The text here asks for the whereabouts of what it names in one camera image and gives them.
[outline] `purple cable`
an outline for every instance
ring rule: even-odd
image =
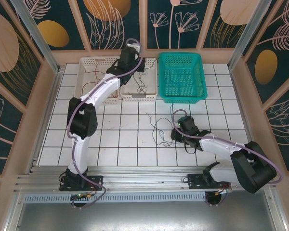
[[[268,158],[266,158],[265,156],[259,154],[258,152],[255,152],[255,151],[252,150],[252,149],[249,149],[249,148],[244,147],[244,146],[242,146],[242,145],[239,145],[239,144],[237,144],[237,143],[233,143],[233,142],[231,142],[231,141],[227,141],[227,140],[218,138],[218,137],[216,137],[216,136],[214,136],[214,137],[212,137],[212,136],[190,136],[190,135],[184,134],[183,132],[181,132],[181,131],[176,127],[176,125],[175,125],[175,123],[174,123],[174,116],[175,116],[178,112],[184,112],[184,113],[185,113],[185,116],[187,116],[187,112],[186,112],[185,110],[183,110],[183,109],[179,109],[179,110],[176,110],[176,111],[173,113],[173,115],[172,115],[172,123],[173,123],[173,126],[174,126],[174,128],[177,130],[177,132],[179,132],[181,135],[186,136],[186,137],[189,137],[189,138],[193,138],[193,139],[202,139],[202,138],[211,139],[211,140],[214,140],[214,139],[215,139],[215,140],[218,140],[218,141],[222,141],[222,142],[224,142],[224,143],[228,143],[228,144],[230,144],[230,145],[234,145],[235,147],[239,147],[239,148],[241,148],[241,149],[244,149],[244,150],[246,150],[246,151],[248,151],[248,152],[250,152],[250,153],[253,153],[254,155],[260,157],[261,159],[265,160],[269,165],[271,165],[273,168],[275,168],[275,170],[278,172],[278,174],[279,174],[279,179],[278,179],[278,180],[275,180],[275,181],[268,182],[268,184],[277,184],[277,183],[280,183],[280,182],[283,180],[284,176],[283,176],[281,170],[280,170],[272,161],[270,161]]]
[[[137,40],[135,40],[135,39],[133,39],[133,38],[132,38],[132,39],[129,38],[129,39],[126,40],[125,44],[127,45],[129,41],[134,41],[134,42],[136,42],[136,43],[140,46],[140,52],[139,52],[139,53],[141,53],[142,47],[141,47],[140,42],[137,41]],[[84,175],[82,175],[82,173],[79,171],[79,169],[78,169],[78,167],[77,167],[77,165],[76,165],[76,161],[75,161],[75,148],[76,148],[77,138],[70,135],[70,129],[71,129],[72,121],[73,121],[73,119],[74,119],[77,111],[79,110],[79,108],[80,108],[81,106],[83,106],[83,105],[86,103],[86,101],[87,101],[89,98],[91,98],[91,96],[92,96],[103,84],[105,84],[106,82],[108,82],[108,81],[110,81],[110,80],[112,80],[112,79],[114,79],[114,78],[121,78],[121,77],[127,76],[127,75],[135,72],[135,71],[137,70],[137,68],[140,66],[142,60],[143,60],[143,58],[140,57],[139,63],[137,64],[137,66],[136,66],[133,70],[131,70],[131,71],[127,72],[127,73],[121,74],[121,75],[117,75],[117,76],[110,77],[109,79],[104,80],[103,82],[101,82],[101,84],[98,85],[98,86],[96,86],[96,88],[88,95],[88,97],[87,97],[86,99],[84,99],[84,100],[75,108],[75,110],[74,110],[73,113],[72,113],[72,116],[71,116],[71,118],[70,118],[70,120],[69,120],[69,122],[68,122],[68,125],[67,125],[67,136],[68,136],[70,139],[74,139],[74,140],[75,140],[75,142],[74,142],[74,144],[73,144],[73,149],[72,149],[72,160],[73,160],[74,167],[75,167],[77,173],[78,173],[83,179],[85,179],[87,182],[89,182],[89,183],[91,183],[91,184],[93,184],[93,185],[95,185],[95,186],[97,186],[97,187],[99,187],[99,188],[104,189],[104,192],[103,192],[99,197],[97,197],[94,201],[85,204],[83,207],[76,207],[76,206],[74,205],[74,201],[75,201],[75,200],[73,200],[73,201],[72,201],[72,205],[73,205],[74,208],[79,208],[79,209],[81,209],[81,208],[87,208],[87,207],[93,205],[96,201],[98,201],[99,199],[101,199],[102,196],[105,195],[105,193],[106,193],[106,188],[105,188],[104,186],[99,185],[99,184],[93,182],[92,180],[86,178],[86,177],[85,177]]]

